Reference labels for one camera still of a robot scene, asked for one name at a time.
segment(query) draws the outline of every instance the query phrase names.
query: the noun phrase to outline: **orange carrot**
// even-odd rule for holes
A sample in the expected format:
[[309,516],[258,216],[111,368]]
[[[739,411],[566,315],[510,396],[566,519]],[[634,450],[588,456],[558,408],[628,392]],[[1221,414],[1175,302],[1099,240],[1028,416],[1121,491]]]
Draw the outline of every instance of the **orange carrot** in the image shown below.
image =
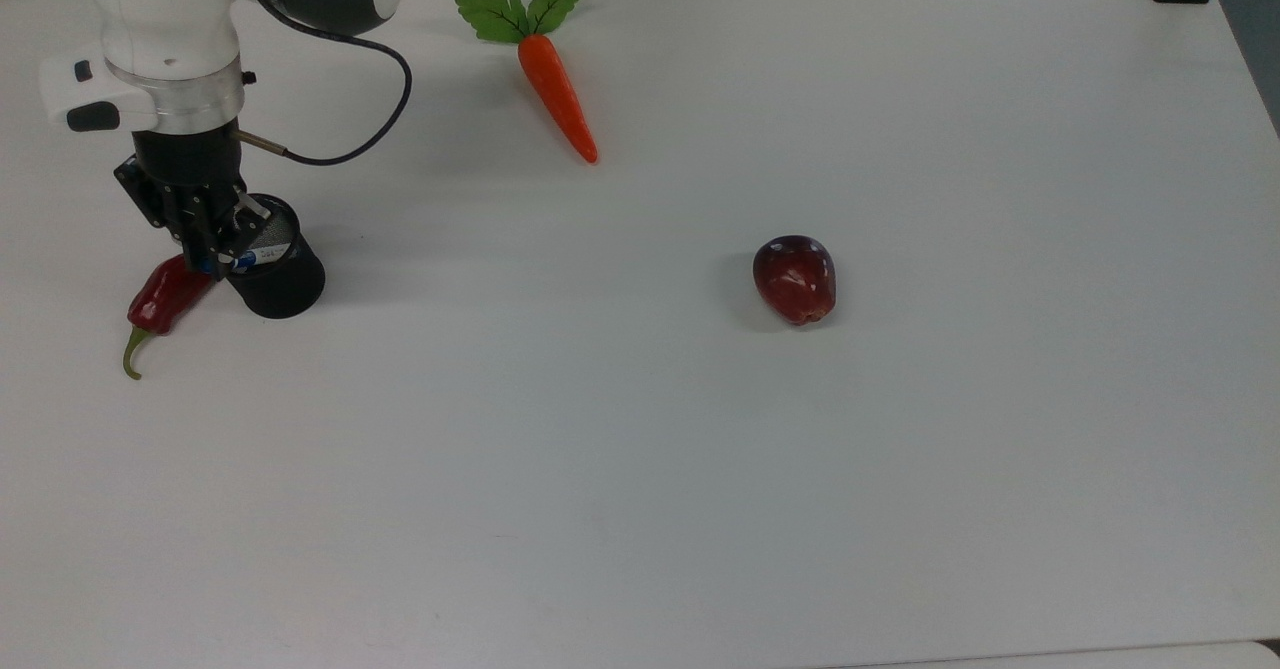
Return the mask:
[[586,118],[577,104],[577,92],[568,82],[564,64],[556,52],[548,32],[561,26],[577,0],[532,0],[529,9],[521,0],[454,0],[458,13],[476,29],[476,37],[485,41],[516,43],[520,65],[530,84],[538,91],[556,125],[564,132],[568,142],[589,162],[599,153]]
[[564,132],[566,139],[577,153],[594,164],[599,159],[595,141],[591,139],[582,107],[577,104],[577,92],[568,82],[564,64],[556,52],[556,45],[547,38],[547,35],[530,35],[520,40],[517,54],[520,54],[520,67],[525,69],[529,83],[534,84],[539,98],[552,113],[556,125]]

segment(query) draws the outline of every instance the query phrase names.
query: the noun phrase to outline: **black cable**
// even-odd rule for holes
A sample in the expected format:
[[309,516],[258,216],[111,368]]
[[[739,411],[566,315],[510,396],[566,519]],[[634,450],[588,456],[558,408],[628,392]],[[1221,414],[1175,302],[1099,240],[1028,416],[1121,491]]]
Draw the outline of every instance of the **black cable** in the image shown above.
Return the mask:
[[383,139],[384,136],[387,136],[387,132],[392,130],[392,127],[396,125],[396,119],[399,119],[401,113],[404,110],[404,105],[408,104],[408,95],[413,87],[412,69],[408,68],[408,63],[404,60],[404,58],[401,56],[399,51],[396,51],[394,49],[390,49],[390,46],[387,46],[384,43],[376,43],[376,41],[357,38],[355,36],[334,35],[330,31],[303,26],[303,23],[296,22],[289,17],[284,17],[284,12],[276,5],[276,0],[257,0],[257,3],[261,4],[264,9],[266,9],[268,14],[271,14],[271,17],[279,19],[279,22],[283,23],[283,26],[300,31],[302,32],[302,35],[315,36],[317,38],[328,38],[329,41],[337,41],[338,43],[351,43],[355,46],[364,46],[365,49],[371,49],[374,51],[381,51],[383,54],[387,54],[389,58],[396,59],[396,63],[399,64],[401,70],[404,73],[404,90],[401,92],[401,98],[396,105],[396,109],[392,110],[392,116],[389,116],[384,123],[384,125],[379,128],[379,130],[374,132],[374,136],[369,137],[369,141],[364,142],[364,145],[357,146],[357,148],[352,148],[351,151],[348,151],[348,153],[343,153],[339,157],[329,157],[329,159],[303,157],[303,155],[293,153],[293,151],[289,151],[288,148],[285,148],[283,153],[280,153],[282,157],[293,159],[294,162],[300,164],[310,164],[310,166],[312,168],[332,168],[334,166],[334,164],[343,164],[348,162],[352,159],[360,157],[360,155],[365,153],[365,151],[369,151],[372,147],[372,145],[378,145],[378,142]]

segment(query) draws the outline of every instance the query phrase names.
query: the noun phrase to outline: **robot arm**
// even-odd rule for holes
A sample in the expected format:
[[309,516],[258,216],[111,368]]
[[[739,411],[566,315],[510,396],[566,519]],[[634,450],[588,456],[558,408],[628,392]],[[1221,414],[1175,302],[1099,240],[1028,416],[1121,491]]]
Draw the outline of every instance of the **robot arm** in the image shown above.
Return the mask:
[[[398,1],[261,0],[288,26],[385,50],[406,72],[406,95],[374,139],[344,157],[311,162],[338,162],[361,153],[389,130],[406,104],[410,73],[403,58],[380,45],[344,38],[387,20]],[[261,248],[255,242],[265,235],[288,242],[284,260],[297,255],[293,246],[305,248],[305,240],[292,210],[279,200],[256,200],[239,177],[246,136],[236,118],[244,104],[244,75],[232,0],[93,3],[102,17],[100,43],[41,64],[41,95],[52,122],[70,130],[132,132],[134,155],[116,168],[115,178],[152,226],[166,228],[180,242],[189,269],[228,276],[246,251]],[[278,152],[291,155],[283,148]],[[232,283],[255,312],[293,315],[319,295],[324,272],[316,260],[312,272],[319,278],[312,278],[310,289],[297,292],[300,281],[285,281],[292,297],[244,276],[238,281],[232,276]],[[243,289],[248,283],[256,285],[259,301]],[[261,295],[271,306],[262,304]]]

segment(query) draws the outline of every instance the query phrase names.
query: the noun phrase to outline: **green leaf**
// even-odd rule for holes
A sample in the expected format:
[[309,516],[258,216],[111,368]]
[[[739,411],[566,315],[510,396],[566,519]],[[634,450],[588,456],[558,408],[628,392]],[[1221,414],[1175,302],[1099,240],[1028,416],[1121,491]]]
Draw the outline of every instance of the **green leaf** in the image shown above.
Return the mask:
[[525,5],[520,0],[511,0],[511,13],[516,14],[520,33],[529,36],[529,14],[525,13]]
[[529,20],[532,35],[548,35],[561,26],[577,0],[532,0],[529,4]]
[[462,18],[476,29],[479,38],[520,43],[525,37],[525,32],[520,28],[521,20],[529,26],[524,6],[517,13],[507,0],[454,0],[454,3],[458,4]]

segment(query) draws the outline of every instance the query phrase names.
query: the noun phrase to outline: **red apple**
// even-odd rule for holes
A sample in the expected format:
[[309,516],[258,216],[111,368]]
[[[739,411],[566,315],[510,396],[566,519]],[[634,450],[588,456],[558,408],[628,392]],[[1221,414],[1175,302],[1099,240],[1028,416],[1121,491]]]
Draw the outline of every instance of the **red apple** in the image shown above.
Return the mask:
[[755,289],[787,322],[800,327],[836,306],[836,265],[818,240],[781,235],[755,252]]

